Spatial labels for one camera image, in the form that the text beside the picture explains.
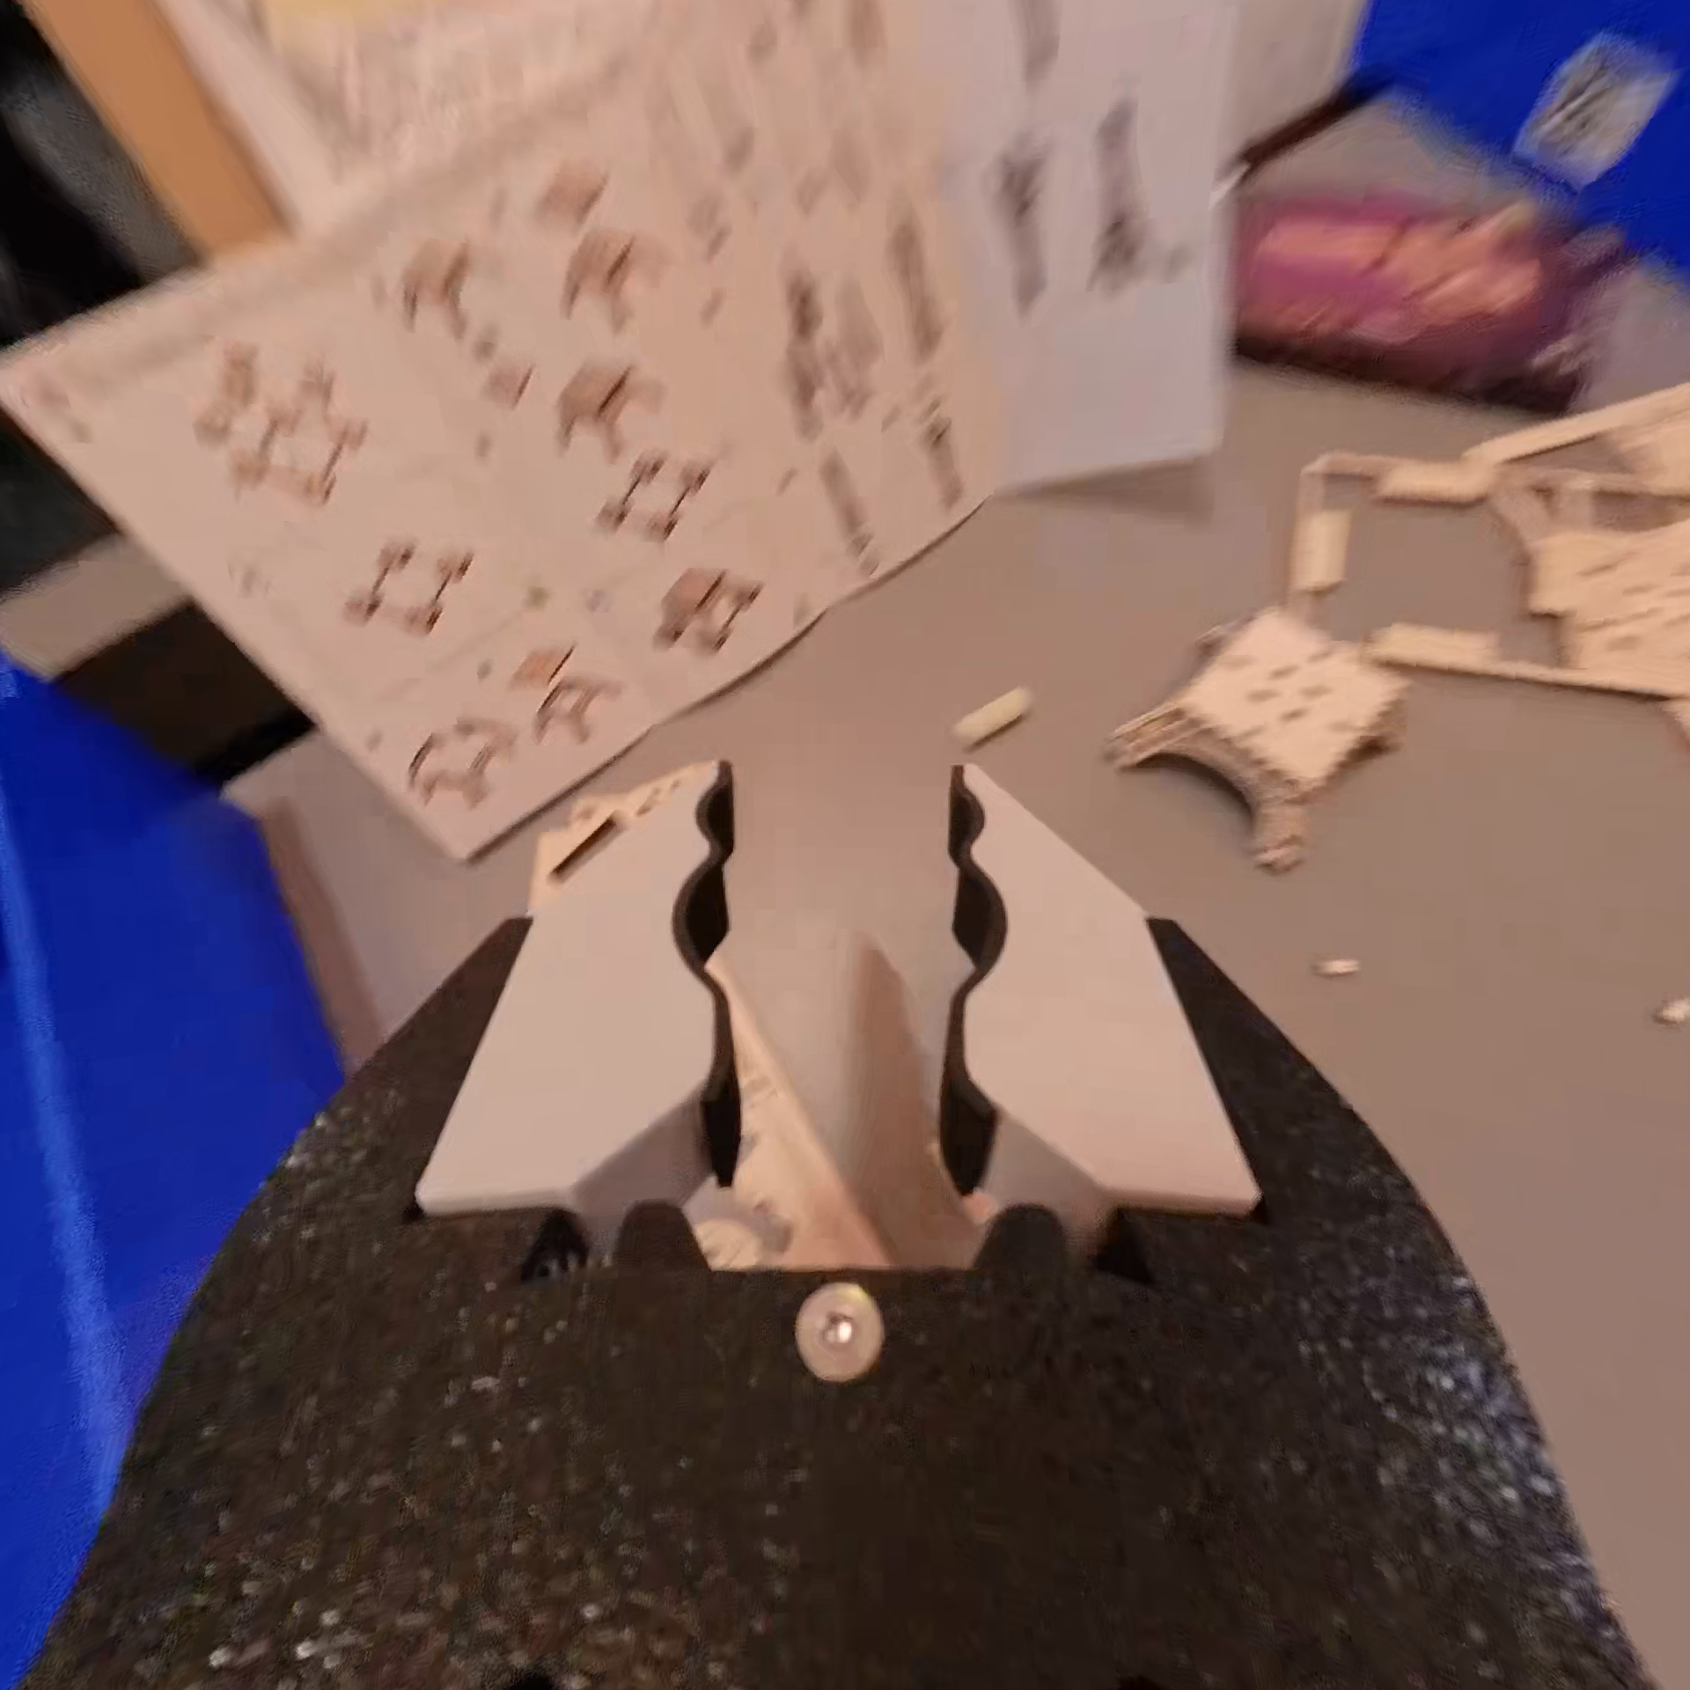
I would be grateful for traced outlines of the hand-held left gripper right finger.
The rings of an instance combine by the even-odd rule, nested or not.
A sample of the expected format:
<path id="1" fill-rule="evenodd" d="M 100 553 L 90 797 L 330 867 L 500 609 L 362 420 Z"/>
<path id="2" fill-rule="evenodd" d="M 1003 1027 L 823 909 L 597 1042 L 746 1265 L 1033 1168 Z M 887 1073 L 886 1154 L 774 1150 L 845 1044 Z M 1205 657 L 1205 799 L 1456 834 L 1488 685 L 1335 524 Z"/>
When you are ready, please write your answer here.
<path id="1" fill-rule="evenodd" d="M 1096 1253 L 1124 1211 L 1250 1217 L 1262 1192 L 1142 907 L 974 764 L 949 781 L 939 1157 L 966 1209 L 1050 1213 Z"/>

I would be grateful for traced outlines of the purple box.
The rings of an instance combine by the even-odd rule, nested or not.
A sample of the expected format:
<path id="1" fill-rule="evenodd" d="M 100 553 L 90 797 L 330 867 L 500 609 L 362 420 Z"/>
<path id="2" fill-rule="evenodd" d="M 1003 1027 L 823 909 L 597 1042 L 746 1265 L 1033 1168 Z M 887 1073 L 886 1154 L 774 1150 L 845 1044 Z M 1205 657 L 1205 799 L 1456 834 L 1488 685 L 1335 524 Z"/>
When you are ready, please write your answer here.
<path id="1" fill-rule="evenodd" d="M 1531 201 L 1266 193 L 1235 217 L 1235 353 L 1560 416 L 1583 391 L 1632 255 Z"/>

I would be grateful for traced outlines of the brown cardboard box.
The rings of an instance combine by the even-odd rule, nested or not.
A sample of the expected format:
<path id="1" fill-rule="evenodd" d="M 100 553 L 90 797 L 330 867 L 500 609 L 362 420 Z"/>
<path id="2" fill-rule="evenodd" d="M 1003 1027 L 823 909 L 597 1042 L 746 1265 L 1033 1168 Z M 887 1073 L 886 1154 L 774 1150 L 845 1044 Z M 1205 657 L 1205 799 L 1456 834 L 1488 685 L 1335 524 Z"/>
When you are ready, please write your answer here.
<path id="1" fill-rule="evenodd" d="M 223 257 L 287 232 L 234 124 L 150 2 L 23 2 L 32 29 L 194 252 Z"/>

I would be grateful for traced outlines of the wooden tower base model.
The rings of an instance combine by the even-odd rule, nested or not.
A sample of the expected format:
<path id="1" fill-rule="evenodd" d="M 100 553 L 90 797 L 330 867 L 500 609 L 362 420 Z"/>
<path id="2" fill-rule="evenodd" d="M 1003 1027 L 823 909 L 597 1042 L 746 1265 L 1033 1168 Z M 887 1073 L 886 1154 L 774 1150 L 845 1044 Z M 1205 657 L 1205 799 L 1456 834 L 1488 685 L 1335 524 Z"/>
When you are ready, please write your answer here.
<path id="1" fill-rule="evenodd" d="M 1171 697 L 1112 730 L 1107 756 L 1129 773 L 1159 759 L 1208 773 L 1250 819 L 1259 869 L 1306 855 L 1311 804 L 1352 764 L 1396 751 L 1408 684 L 1360 645 L 1278 607 L 1229 626 Z"/>

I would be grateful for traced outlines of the wooden tower section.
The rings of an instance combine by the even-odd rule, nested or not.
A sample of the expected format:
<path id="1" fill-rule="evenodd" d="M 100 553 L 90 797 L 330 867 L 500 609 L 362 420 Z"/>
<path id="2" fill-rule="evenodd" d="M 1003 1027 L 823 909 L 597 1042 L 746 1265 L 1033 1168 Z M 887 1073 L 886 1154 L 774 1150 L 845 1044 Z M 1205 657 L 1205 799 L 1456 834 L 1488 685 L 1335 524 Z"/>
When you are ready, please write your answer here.
<path id="1" fill-rule="evenodd" d="M 742 1141 L 733 1181 L 686 1217 L 718 1272 L 964 1270 L 997 1213 L 963 1199 L 939 1146 L 936 1078 L 876 940 L 819 929 L 796 992 L 751 994 L 727 954 Z"/>

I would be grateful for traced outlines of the white printed tag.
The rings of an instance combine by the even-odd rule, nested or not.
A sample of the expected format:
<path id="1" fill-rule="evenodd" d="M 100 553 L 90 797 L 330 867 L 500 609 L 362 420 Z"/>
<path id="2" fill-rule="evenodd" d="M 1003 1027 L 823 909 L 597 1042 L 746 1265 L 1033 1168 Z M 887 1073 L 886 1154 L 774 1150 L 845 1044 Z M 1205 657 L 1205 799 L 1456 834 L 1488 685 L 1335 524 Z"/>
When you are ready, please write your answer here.
<path id="1" fill-rule="evenodd" d="M 1574 188 L 1605 176 L 1636 147 L 1679 81 L 1660 50 L 1597 32 L 1545 81 L 1511 154 Z"/>

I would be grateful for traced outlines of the wooden puzzle sheet with frame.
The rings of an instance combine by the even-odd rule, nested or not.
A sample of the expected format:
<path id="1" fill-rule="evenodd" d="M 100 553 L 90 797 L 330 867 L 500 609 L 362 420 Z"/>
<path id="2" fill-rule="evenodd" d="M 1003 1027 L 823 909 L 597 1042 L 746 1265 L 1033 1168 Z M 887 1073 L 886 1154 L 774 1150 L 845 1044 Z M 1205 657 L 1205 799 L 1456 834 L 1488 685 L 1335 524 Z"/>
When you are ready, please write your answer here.
<path id="1" fill-rule="evenodd" d="M 1386 506 L 1485 511 L 1516 542 L 1525 612 L 1557 626 L 1554 663 L 1502 652 L 1477 630 L 1391 624 L 1366 639 L 1386 666 L 1468 680 L 1619 693 L 1685 728 L 1685 487 L 1627 474 L 1529 470 L 1521 460 L 1326 453 L 1299 474 L 1285 602 L 1311 618 L 1347 568 L 1352 510 L 1333 487 Z"/>

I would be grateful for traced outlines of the printed instruction sheet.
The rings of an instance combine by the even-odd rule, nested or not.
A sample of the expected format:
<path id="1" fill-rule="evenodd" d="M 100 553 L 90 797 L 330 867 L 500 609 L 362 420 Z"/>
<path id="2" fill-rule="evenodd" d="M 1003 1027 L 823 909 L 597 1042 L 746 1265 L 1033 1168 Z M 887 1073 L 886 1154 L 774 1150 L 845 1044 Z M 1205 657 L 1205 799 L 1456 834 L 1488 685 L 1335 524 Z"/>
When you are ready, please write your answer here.
<path id="1" fill-rule="evenodd" d="M 647 5 L 3 408 L 444 855 L 984 501 L 1221 436 L 1235 5 Z"/>

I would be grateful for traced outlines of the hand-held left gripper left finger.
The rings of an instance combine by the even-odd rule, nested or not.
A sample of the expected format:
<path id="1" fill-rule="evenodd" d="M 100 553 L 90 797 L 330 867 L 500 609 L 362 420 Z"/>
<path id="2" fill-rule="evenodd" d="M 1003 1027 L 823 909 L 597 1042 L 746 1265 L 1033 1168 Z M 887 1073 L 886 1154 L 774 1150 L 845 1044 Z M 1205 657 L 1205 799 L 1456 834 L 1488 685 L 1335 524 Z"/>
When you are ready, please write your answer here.
<path id="1" fill-rule="evenodd" d="M 589 1253 L 624 1217 L 733 1181 L 727 998 L 733 773 L 620 836 L 530 916 L 413 1201 L 426 1220 L 560 1213 Z"/>

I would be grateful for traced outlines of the blue panel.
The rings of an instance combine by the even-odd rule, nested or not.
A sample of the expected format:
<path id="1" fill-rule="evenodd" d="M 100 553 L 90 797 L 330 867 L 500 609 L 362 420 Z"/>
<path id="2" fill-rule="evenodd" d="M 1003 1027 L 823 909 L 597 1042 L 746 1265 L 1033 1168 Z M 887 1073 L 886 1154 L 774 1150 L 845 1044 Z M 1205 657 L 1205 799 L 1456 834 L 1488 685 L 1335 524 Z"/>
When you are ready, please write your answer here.
<path id="1" fill-rule="evenodd" d="M 1511 143 L 1551 73 L 1597 32 L 1660 50 L 1679 81 L 1632 152 L 1574 188 L 1516 158 Z M 1642 257 L 1688 273 L 1685 2 L 1367 5 L 1352 81 L 1525 172 L 1579 223 L 1610 226 Z"/>
<path id="2" fill-rule="evenodd" d="M 340 1078 L 256 823 L 3 661 L 3 1687 L 212 1258 Z"/>

